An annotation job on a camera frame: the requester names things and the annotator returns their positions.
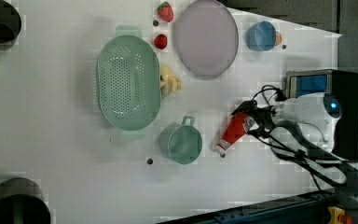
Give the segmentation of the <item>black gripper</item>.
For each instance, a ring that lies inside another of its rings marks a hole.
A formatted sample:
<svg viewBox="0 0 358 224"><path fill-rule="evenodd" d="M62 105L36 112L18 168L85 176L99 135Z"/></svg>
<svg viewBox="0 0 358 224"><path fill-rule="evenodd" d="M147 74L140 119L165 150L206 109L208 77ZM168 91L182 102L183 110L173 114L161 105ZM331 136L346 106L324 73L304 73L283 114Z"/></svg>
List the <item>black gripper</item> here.
<svg viewBox="0 0 358 224"><path fill-rule="evenodd" d="M242 102L231 116L240 124L245 134L269 138L269 133L274 128L272 117L275 114L271 106L259 108L256 100L250 100Z"/></svg>

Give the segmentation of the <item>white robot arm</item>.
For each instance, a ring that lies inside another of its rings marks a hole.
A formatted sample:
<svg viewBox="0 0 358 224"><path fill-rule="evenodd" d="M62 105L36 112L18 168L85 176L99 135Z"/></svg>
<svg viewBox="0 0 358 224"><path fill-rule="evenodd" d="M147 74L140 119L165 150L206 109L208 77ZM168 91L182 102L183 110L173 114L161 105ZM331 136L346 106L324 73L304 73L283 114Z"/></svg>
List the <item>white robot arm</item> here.
<svg viewBox="0 0 358 224"><path fill-rule="evenodd" d="M340 104L333 95L317 92L260 107L245 101L234 116L244 115L245 132L267 145L282 161L307 170L313 180L322 180L347 201L342 206L358 211L358 161L333 153Z"/></svg>

